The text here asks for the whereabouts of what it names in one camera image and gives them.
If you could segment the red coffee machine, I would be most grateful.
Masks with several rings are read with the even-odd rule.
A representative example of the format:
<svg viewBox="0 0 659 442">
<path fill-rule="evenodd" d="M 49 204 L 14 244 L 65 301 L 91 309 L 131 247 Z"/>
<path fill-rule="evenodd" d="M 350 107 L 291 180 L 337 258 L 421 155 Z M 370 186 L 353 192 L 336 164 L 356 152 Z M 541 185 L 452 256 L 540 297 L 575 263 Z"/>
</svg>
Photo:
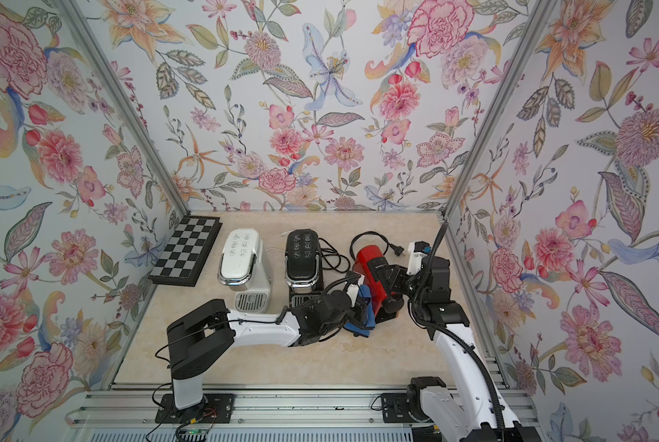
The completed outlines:
<svg viewBox="0 0 659 442">
<path fill-rule="evenodd" d="M 397 291 L 402 268 L 390 264 L 378 246 L 370 245 L 359 250 L 353 270 L 365 278 L 376 323 L 396 319 L 404 306 L 403 295 Z"/>
</svg>

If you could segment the blue microfiber cloth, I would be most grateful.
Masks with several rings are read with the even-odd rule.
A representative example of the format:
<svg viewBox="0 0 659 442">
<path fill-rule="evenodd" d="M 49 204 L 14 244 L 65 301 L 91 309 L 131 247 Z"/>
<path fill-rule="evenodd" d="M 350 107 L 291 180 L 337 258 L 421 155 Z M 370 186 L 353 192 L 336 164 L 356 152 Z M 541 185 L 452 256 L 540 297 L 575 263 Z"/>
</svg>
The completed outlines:
<svg viewBox="0 0 659 442">
<path fill-rule="evenodd" d="M 344 329 L 354 337 L 370 337 L 375 330 L 376 317 L 372 306 L 372 296 L 369 287 L 360 285 L 360 295 L 356 305 L 346 316 Z"/>
</svg>

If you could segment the black coffee machine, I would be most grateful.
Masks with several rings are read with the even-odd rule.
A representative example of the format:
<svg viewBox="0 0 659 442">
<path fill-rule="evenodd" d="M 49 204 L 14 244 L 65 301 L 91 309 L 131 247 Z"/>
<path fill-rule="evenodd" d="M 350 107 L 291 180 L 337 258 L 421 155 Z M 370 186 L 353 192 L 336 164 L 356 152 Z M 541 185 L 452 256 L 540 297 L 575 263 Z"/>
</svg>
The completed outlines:
<svg viewBox="0 0 659 442">
<path fill-rule="evenodd" d="M 320 238 L 315 230 L 297 229 L 287 236 L 285 283 L 292 308 L 317 299 L 324 290 Z"/>
</svg>

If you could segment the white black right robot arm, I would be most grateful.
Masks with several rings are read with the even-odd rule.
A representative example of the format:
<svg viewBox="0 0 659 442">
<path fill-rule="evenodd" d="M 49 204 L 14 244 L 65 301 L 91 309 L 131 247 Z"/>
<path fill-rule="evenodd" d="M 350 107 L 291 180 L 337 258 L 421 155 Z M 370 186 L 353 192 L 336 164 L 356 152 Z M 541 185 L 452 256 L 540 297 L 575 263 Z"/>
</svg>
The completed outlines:
<svg viewBox="0 0 659 442">
<path fill-rule="evenodd" d="M 414 252 L 396 280 L 454 381 L 451 389 L 437 377 L 413 378 L 407 387 L 412 417 L 433 423 L 446 441 L 539 441 L 539 431 L 523 425 L 499 392 L 449 279 L 449 260 Z"/>
</svg>

